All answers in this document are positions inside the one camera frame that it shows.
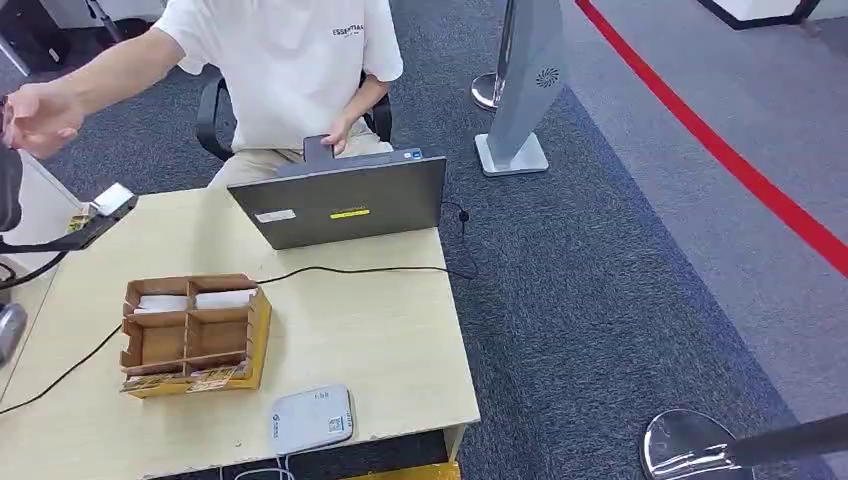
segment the black cable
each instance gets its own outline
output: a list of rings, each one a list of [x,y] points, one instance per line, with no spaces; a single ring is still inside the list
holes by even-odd
[[[68,252],[59,252],[53,257],[49,262],[45,263],[41,267],[36,270],[29,272],[21,278],[14,278],[5,282],[0,283],[0,291],[8,290],[12,287],[17,287],[18,285],[23,285],[24,283],[39,277],[44,272],[50,270],[55,267],[59,262],[62,261],[63,258],[68,254]]]
[[[449,204],[449,205],[455,205],[457,208],[459,208],[459,220],[460,220],[460,222],[462,222],[462,242],[463,242],[463,244],[465,244],[465,224],[466,224],[466,222],[468,222],[470,220],[470,216],[469,216],[468,212],[465,211],[465,209],[462,208],[462,206],[458,203],[449,202],[449,201],[444,201],[442,203]],[[52,260],[47,262],[43,267],[39,268],[38,270],[35,270],[35,271],[33,271],[33,272],[23,276],[23,277],[16,279],[16,280],[13,280],[11,282],[7,281],[7,282],[0,283],[0,290],[11,288],[11,287],[14,287],[15,285],[20,285],[22,283],[26,283],[26,282],[32,280],[33,278],[38,277],[42,273],[44,273],[47,270],[50,270],[51,268],[56,266],[56,264],[58,264],[63,258],[65,258],[65,255],[67,255],[67,252],[61,252],[58,255],[56,255],[55,258],[53,258]],[[323,272],[341,273],[341,274],[403,272],[403,271],[435,271],[435,272],[447,273],[449,275],[456,275],[457,277],[464,278],[466,280],[474,280],[474,278],[477,277],[479,270],[477,268],[477,262],[474,261],[473,257],[470,257],[470,258],[471,258],[471,263],[474,265],[474,274],[473,275],[469,275],[469,274],[461,273],[461,272],[456,272],[456,271],[453,271],[453,270],[450,270],[450,269],[447,269],[447,268],[442,268],[442,267],[382,267],[382,268],[363,268],[363,269],[359,269],[359,270],[343,270],[343,269],[340,269],[340,268],[322,267],[322,266],[319,266],[319,265],[314,265],[314,266],[311,266],[311,267],[304,267],[304,268],[295,270],[293,272],[289,272],[285,275],[280,275],[279,277],[269,278],[269,279],[266,279],[266,280],[260,280],[260,281],[256,282],[256,284],[257,285],[263,285],[263,284],[266,284],[266,283],[278,282],[280,280],[285,280],[287,278],[291,278],[291,277],[293,277],[293,276],[295,276],[299,273],[309,272],[309,271],[323,271]],[[27,400],[26,402],[19,403],[15,406],[6,408],[4,410],[0,410],[0,415],[9,413],[13,410],[17,410],[21,407],[25,407],[25,406],[35,402],[36,400],[40,399],[41,397],[47,395],[47,393],[50,390],[52,390],[53,387],[58,385],[59,382],[61,382],[62,380],[65,379],[65,377],[70,375],[71,372],[73,372],[74,370],[79,368],[80,365],[87,362],[88,359],[90,359],[97,352],[99,352],[106,345],[106,343],[109,342],[109,340],[111,340],[112,337],[114,337],[116,333],[118,333],[118,331],[120,329],[121,329],[120,325],[115,327],[115,329],[112,330],[112,333],[110,333],[105,339],[103,339],[102,342],[100,342],[100,345],[98,345],[94,350],[92,350],[91,353],[89,353],[88,355],[83,357],[82,360],[75,363],[74,366],[69,368],[65,373],[62,374],[62,376],[60,376],[53,383],[51,383],[50,386],[48,386],[46,389],[44,389],[43,392],[41,392],[38,395],[36,395],[35,397]]]
[[[470,220],[470,215],[462,205],[451,202],[448,200],[443,200],[442,204],[445,205],[453,205],[459,208],[459,221],[462,223],[462,243],[465,244],[465,224]],[[404,271],[434,271],[434,272],[444,272],[449,275],[456,275],[457,277],[464,278],[466,280],[474,280],[477,277],[477,273],[479,272],[477,268],[477,262],[474,261],[474,258],[471,258],[471,263],[474,265],[474,273],[469,275],[467,273],[461,273],[454,270],[450,270],[442,267],[378,267],[378,268],[362,268],[356,270],[345,270],[341,268],[332,268],[332,267],[322,267],[320,265],[313,265],[311,267],[303,267],[293,272],[289,272],[285,275],[280,275],[279,277],[268,278],[266,280],[260,280],[256,282],[258,285],[263,285],[271,282],[278,282],[280,280],[285,280],[287,278],[293,277],[299,273],[309,272],[309,271],[322,271],[322,272],[330,272],[330,273],[341,273],[341,274],[359,274],[359,273],[381,273],[381,272],[404,272]]]
[[[39,393],[38,395],[36,395],[36,396],[34,396],[34,397],[30,398],[30,399],[29,399],[29,400],[27,400],[26,402],[19,403],[19,404],[17,404],[17,405],[15,405],[15,406],[13,406],[13,407],[9,407],[9,408],[6,408],[6,409],[4,409],[4,410],[0,410],[0,415],[3,415],[3,414],[5,414],[5,413],[9,413],[9,412],[11,412],[11,411],[13,411],[13,410],[17,410],[17,409],[19,409],[19,408],[21,408],[21,407],[25,407],[25,406],[29,405],[30,403],[32,403],[32,402],[34,402],[34,401],[38,400],[39,398],[41,398],[41,397],[43,397],[43,396],[47,395],[47,392],[49,392],[50,390],[53,390],[53,387],[55,387],[56,385],[58,385],[58,384],[59,384],[59,382],[61,382],[62,380],[64,380],[64,379],[65,379],[65,377],[67,377],[68,375],[70,375],[70,374],[71,374],[71,372],[73,372],[74,370],[76,370],[76,369],[77,369],[77,367],[79,367],[80,365],[82,365],[83,363],[85,363],[85,362],[86,362],[89,358],[93,357],[95,353],[99,352],[99,351],[100,351],[100,349],[101,349],[101,348],[103,348],[103,346],[104,346],[104,345],[106,345],[106,342],[108,342],[109,340],[111,340],[111,339],[112,339],[112,337],[114,337],[114,336],[115,336],[115,334],[116,334],[116,333],[118,333],[118,330],[120,330],[120,329],[121,329],[121,326],[120,326],[120,325],[118,325],[117,327],[115,327],[115,329],[114,329],[114,330],[112,330],[112,333],[110,333],[110,334],[109,334],[109,336],[107,336],[106,338],[104,338],[104,339],[103,339],[103,341],[102,341],[102,342],[100,342],[100,345],[98,345],[98,346],[97,346],[97,348],[95,348],[94,350],[92,350],[92,351],[91,351],[91,353],[89,353],[88,355],[84,356],[84,357],[82,358],[82,360],[80,360],[79,362],[75,363],[73,367],[69,368],[69,369],[68,369],[65,373],[63,373],[63,374],[62,374],[62,376],[61,376],[61,377],[57,378],[57,379],[56,379],[53,383],[51,383],[51,384],[50,384],[50,386],[49,386],[49,387],[47,387],[47,388],[46,388],[43,392],[41,392],[41,393]]]
[[[303,267],[297,269],[293,272],[289,272],[285,275],[280,275],[279,277],[269,278],[266,280],[260,280],[256,282],[258,285],[263,285],[271,282],[278,282],[280,280],[285,280],[287,278],[293,277],[298,273],[309,272],[313,270],[320,270],[322,272],[331,272],[331,273],[344,273],[344,274],[354,274],[354,273],[380,273],[380,272],[403,272],[403,271],[438,271],[444,272],[451,275],[456,275],[457,277],[464,278],[466,280],[474,280],[473,275],[468,275],[466,273],[455,272],[453,270],[448,270],[447,268],[441,267],[380,267],[380,268],[362,268],[358,270],[344,270],[341,268],[332,268],[332,267],[322,267],[320,265],[313,265],[311,267]]]
[[[6,270],[7,272],[9,272],[9,276],[8,276],[8,277],[6,277],[6,278],[4,278],[4,279],[2,280],[2,282],[9,282],[9,281],[12,281],[12,280],[14,280],[14,279],[18,278],[18,274],[17,274],[17,272],[15,272],[14,270],[12,270],[12,268],[11,268],[11,267],[9,267],[8,265],[6,265],[5,263],[0,262],[0,268],[2,268],[3,270]]]

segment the white router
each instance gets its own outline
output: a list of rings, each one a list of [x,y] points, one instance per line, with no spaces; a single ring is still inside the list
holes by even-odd
[[[344,385],[282,397],[271,407],[271,445],[277,455],[344,442],[351,436],[353,414]]]

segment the laptop lid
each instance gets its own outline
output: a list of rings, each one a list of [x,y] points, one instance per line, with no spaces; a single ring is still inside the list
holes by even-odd
[[[274,249],[439,224],[445,157],[345,165],[228,187]]]

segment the cardboard box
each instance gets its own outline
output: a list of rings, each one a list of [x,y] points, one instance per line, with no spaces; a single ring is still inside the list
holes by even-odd
[[[256,289],[245,307],[197,309],[198,294]],[[134,313],[144,295],[183,295],[187,308]],[[136,280],[127,285],[122,391],[138,398],[209,390],[258,389],[271,304],[242,274]]]

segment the red tape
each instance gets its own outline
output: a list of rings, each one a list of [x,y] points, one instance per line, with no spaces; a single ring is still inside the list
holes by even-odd
[[[699,142],[736,177],[760,202],[798,234],[842,275],[848,277],[848,247],[812,215],[795,203],[773,183],[748,163],[721,138],[707,122],[671,89],[663,79],[610,25],[589,0],[575,0],[586,17],[606,38],[618,55],[642,79],[657,99],[675,116]]]

